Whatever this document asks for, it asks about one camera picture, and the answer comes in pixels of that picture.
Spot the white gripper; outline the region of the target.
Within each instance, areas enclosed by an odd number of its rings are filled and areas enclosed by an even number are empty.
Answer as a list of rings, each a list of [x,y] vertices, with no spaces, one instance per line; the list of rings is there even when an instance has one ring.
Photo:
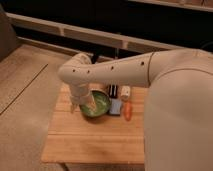
[[[73,103],[71,105],[70,111],[71,113],[74,113],[75,109],[77,108],[77,105],[84,105],[86,103],[88,108],[92,111],[95,111],[97,109],[96,103],[94,101],[91,101],[91,92],[89,89],[88,84],[80,84],[80,85],[70,85],[70,100]]]

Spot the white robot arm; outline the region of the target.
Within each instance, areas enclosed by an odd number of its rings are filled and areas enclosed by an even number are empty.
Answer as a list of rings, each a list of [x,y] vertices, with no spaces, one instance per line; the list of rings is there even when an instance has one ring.
[[[59,69],[76,105],[91,99],[90,83],[146,87],[146,171],[213,171],[213,53],[150,52],[93,64],[80,53]]]

